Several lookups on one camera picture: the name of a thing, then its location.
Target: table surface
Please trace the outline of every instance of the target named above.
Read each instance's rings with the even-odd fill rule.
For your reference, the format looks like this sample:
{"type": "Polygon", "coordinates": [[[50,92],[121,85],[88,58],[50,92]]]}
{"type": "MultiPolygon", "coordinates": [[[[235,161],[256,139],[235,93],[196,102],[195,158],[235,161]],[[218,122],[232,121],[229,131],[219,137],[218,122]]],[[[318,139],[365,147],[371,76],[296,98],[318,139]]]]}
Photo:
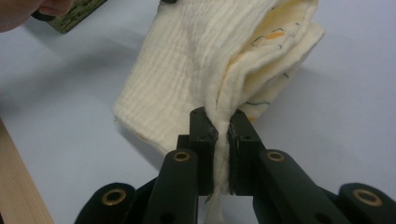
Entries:
{"type": "MultiPolygon", "coordinates": [[[[73,223],[106,184],[138,188],[158,174],[163,157],[112,114],[157,6],[107,1],[66,35],[35,20],[0,34],[0,117],[57,224],[73,223]]],[[[321,1],[326,35],[254,122],[268,148],[330,191],[361,182],[396,199],[395,8],[321,1]]],[[[228,223],[257,223],[251,198],[223,201],[228,223]]]]}

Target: black plastic part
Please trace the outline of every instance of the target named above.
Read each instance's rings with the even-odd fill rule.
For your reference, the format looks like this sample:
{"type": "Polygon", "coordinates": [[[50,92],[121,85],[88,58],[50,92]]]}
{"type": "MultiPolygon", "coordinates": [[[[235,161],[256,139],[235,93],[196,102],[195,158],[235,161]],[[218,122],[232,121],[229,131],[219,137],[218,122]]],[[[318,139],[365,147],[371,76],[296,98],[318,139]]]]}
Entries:
{"type": "Polygon", "coordinates": [[[262,140],[241,110],[231,117],[228,130],[230,143],[230,192],[236,195],[252,196],[257,180],[255,161],[261,150],[262,140]]]}
{"type": "Polygon", "coordinates": [[[259,174],[282,223],[351,223],[287,153],[262,151],[259,174]]]}
{"type": "Polygon", "coordinates": [[[332,201],[332,203],[336,202],[336,200],[337,200],[337,195],[336,194],[334,194],[334,193],[332,193],[332,192],[330,192],[330,191],[328,191],[326,189],[323,189],[323,188],[321,188],[319,186],[318,186],[318,188],[320,188],[323,191],[323,193],[327,196],[328,199],[330,199],[330,201],[332,201]]]}
{"type": "Polygon", "coordinates": [[[36,10],[32,14],[32,17],[35,18],[36,20],[39,20],[39,21],[53,21],[53,20],[55,20],[54,16],[41,14],[38,10],[36,10]]]}
{"type": "Polygon", "coordinates": [[[206,116],[203,107],[190,113],[190,146],[198,155],[199,195],[213,193],[213,157],[219,133],[206,116]]]}
{"type": "Polygon", "coordinates": [[[259,224],[280,224],[281,219],[270,195],[262,184],[258,184],[253,197],[253,209],[259,224]]]}
{"type": "Polygon", "coordinates": [[[154,178],[135,191],[134,202],[129,215],[124,222],[125,224],[142,223],[143,216],[146,213],[146,209],[149,203],[149,197],[151,196],[151,192],[154,189],[156,181],[157,178],[154,178]]]}
{"type": "Polygon", "coordinates": [[[166,154],[142,223],[197,222],[197,164],[196,154],[189,149],[178,149],[166,154]]]}
{"type": "Polygon", "coordinates": [[[177,0],[162,0],[162,1],[170,4],[174,4],[175,2],[177,2],[177,0]]]}
{"type": "Polygon", "coordinates": [[[367,185],[354,183],[342,186],[336,204],[355,224],[396,223],[396,202],[367,185]]]}
{"type": "Polygon", "coordinates": [[[76,224],[120,224],[128,216],[134,188],[113,183],[97,190],[80,211],[76,224]]]}
{"type": "Polygon", "coordinates": [[[190,136],[188,134],[180,134],[177,138],[177,148],[189,148],[190,136]]]}

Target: wooden surface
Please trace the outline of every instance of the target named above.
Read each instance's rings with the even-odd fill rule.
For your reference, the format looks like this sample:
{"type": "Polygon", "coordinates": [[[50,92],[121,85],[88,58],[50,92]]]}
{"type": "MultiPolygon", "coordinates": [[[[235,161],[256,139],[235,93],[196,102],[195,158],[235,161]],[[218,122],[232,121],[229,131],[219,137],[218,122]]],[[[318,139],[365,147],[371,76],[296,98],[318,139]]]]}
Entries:
{"type": "Polygon", "coordinates": [[[5,224],[53,223],[2,120],[0,120],[0,211],[5,224]]]}

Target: cloth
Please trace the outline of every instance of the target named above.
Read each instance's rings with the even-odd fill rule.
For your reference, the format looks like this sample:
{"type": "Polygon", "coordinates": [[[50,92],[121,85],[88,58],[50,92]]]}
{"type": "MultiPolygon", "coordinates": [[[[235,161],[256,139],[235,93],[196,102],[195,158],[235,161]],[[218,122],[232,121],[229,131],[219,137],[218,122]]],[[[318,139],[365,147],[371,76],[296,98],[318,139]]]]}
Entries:
{"type": "Polygon", "coordinates": [[[189,114],[204,106],[219,131],[215,192],[206,223],[223,223],[228,192],[229,120],[257,118],[323,36],[312,22],[318,0],[178,0],[160,3],[131,75],[115,103],[116,120],[154,145],[174,150],[189,114]]]}

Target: human hand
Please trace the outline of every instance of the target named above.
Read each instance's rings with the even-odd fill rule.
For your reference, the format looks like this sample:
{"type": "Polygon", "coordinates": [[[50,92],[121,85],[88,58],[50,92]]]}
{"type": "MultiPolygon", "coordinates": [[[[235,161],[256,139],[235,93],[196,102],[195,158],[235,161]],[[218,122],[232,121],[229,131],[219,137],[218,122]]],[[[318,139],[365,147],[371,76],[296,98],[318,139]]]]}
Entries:
{"type": "Polygon", "coordinates": [[[73,0],[0,0],[0,32],[24,24],[36,10],[45,15],[62,16],[72,5],[73,0]]]}

